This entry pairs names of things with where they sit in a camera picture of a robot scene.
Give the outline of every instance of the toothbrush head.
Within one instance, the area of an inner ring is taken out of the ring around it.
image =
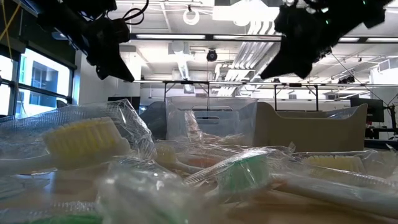
[[[310,156],[302,161],[304,164],[345,170],[363,174],[362,160],[358,156]]]
[[[266,156],[260,154],[234,161],[217,175],[219,193],[261,189],[269,183]]]
[[[174,164],[177,161],[174,149],[166,144],[156,144],[156,153],[156,162],[160,164]]]
[[[59,169],[99,164],[130,151],[109,117],[86,119],[51,129],[42,136]]]

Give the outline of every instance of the bin handle slot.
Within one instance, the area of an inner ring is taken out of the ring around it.
[[[211,111],[211,112],[234,111],[230,106],[205,106],[205,105],[192,106],[191,110],[192,111]]]

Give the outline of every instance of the ceiling light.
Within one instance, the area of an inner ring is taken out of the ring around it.
[[[205,35],[181,35],[181,34],[137,34],[137,39],[205,39]]]
[[[357,37],[342,37],[339,39],[341,42],[357,42],[359,38]]]
[[[243,82],[209,82],[209,84],[240,85]]]
[[[253,40],[253,41],[280,41],[280,35],[214,35],[215,40]]]
[[[163,81],[155,81],[155,80],[137,80],[134,83],[163,83]]]
[[[366,40],[367,42],[398,42],[398,37],[391,37],[391,38],[385,38],[385,37],[371,37]]]
[[[192,19],[188,19],[188,13],[193,12],[195,16]],[[200,16],[197,10],[185,10],[184,14],[182,14],[182,19],[188,25],[196,25],[199,22]]]

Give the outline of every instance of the desk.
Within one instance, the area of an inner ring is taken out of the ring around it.
[[[394,133],[396,130],[394,128],[366,128],[365,136],[372,136],[373,139],[379,139],[380,132],[392,132]]]
[[[52,172],[38,177],[49,178],[50,184],[44,189],[10,198],[0,203],[5,208],[39,208],[48,203],[86,201],[96,198],[97,178],[106,172],[106,166],[91,169]],[[375,215],[365,214],[332,205],[319,200],[291,195],[282,192],[261,192],[252,202],[231,203],[221,206],[236,223],[250,224],[328,224],[328,223],[398,223]]]

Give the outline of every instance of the window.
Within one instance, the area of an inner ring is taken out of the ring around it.
[[[0,115],[25,117],[54,110],[67,103],[72,91],[72,71],[30,49],[19,62],[0,55],[0,76],[9,81],[0,85]]]
[[[10,103],[10,88],[7,85],[0,86],[0,96],[0,115],[8,115],[8,106]]]
[[[26,49],[19,64],[15,114],[33,116],[54,110],[57,100],[66,103],[71,78],[66,66]]]
[[[64,103],[67,101],[55,96],[48,96],[41,93],[36,93],[29,90],[20,90],[16,115],[33,116],[39,113],[44,113],[57,108],[57,100]]]
[[[0,76],[5,80],[12,79],[12,60],[0,55]]]
[[[19,83],[67,96],[70,79],[66,66],[29,49],[21,55]]]

